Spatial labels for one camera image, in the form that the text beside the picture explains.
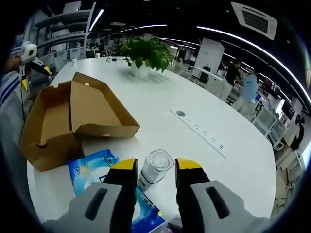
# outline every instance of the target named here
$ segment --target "power strip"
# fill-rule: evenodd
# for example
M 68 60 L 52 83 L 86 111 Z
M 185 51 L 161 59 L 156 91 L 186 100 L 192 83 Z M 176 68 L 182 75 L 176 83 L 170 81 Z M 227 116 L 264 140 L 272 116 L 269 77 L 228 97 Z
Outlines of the power strip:
M 190 129 L 192 129 L 197 135 L 199 135 L 204 141 L 206 141 L 210 146 L 212 146 L 223 158 L 226 158 L 223 153 L 225 151 L 225 147 L 223 143 L 207 129 L 201 127 L 201 124 L 197 122 L 192 117 L 188 116 L 185 112 L 181 110 L 172 110 L 170 112 L 173 113 L 178 119 L 184 122 Z

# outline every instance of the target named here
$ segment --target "open cardboard box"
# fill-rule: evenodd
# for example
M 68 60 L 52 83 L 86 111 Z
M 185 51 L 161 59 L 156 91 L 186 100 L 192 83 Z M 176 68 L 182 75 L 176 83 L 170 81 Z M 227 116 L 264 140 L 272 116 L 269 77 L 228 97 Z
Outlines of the open cardboard box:
M 75 134 L 133 137 L 139 128 L 107 84 L 76 72 L 72 81 L 39 93 L 20 147 L 37 170 L 45 171 L 84 156 Z

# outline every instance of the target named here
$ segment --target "round white table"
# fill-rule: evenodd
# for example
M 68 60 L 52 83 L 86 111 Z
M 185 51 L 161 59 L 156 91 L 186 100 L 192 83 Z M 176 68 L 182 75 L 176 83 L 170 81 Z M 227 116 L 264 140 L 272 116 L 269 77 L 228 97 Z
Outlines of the round white table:
M 83 138 L 85 155 L 111 149 L 121 160 L 138 159 L 138 173 L 145 156 L 166 150 L 197 161 L 211 180 L 218 180 L 238 194 L 256 217 L 270 217 L 276 191 L 274 154 L 268 140 L 242 115 L 213 94 L 165 70 L 152 71 L 146 79 L 130 75 L 125 61 L 93 58 L 67 63 L 52 82 L 72 79 L 78 71 L 106 82 L 141 128 L 135 137 Z M 204 129 L 214 132 L 225 146 L 225 158 L 170 110 L 182 110 Z M 41 222 L 58 219 L 75 196 L 67 166 L 38 172 L 27 163 L 28 185 Z M 178 213 L 174 169 L 146 192 L 168 220 Z

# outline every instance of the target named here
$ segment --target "box lid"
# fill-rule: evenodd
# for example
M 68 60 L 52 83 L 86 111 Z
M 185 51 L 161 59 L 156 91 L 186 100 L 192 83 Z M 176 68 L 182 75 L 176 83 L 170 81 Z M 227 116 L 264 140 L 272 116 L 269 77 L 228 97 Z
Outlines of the box lid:
M 140 127 L 106 83 L 79 72 L 71 82 L 70 110 L 74 133 L 132 137 Z

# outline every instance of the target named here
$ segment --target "shelf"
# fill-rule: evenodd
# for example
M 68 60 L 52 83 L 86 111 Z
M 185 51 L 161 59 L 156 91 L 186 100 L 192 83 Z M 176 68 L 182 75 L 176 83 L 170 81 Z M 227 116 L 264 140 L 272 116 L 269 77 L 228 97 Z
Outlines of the shelf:
M 60 36 L 57 38 L 53 38 L 51 40 L 47 40 L 43 42 L 42 44 L 37 45 L 37 48 L 43 47 L 43 46 L 53 46 L 58 44 L 63 44 L 69 41 L 73 40 L 83 40 L 85 38 L 85 33 L 77 33 L 77 34 L 70 34 L 65 36 Z
M 54 26 L 51 27 L 51 32 L 56 32 L 56 31 L 60 31 L 63 29 L 68 29 L 69 31 L 73 32 L 74 30 L 72 29 L 78 29 L 78 28 L 86 28 L 87 26 L 87 22 L 80 22 L 80 23 L 69 23 L 69 24 L 65 24 L 65 25 L 61 25 L 61 26 Z
M 80 10 L 71 13 L 62 13 L 52 17 L 49 17 L 43 21 L 37 22 L 34 24 L 34 27 L 43 28 L 49 26 L 51 24 L 55 24 L 58 22 L 63 22 L 67 20 L 79 20 L 79 19 L 87 19 L 89 17 L 91 10 Z

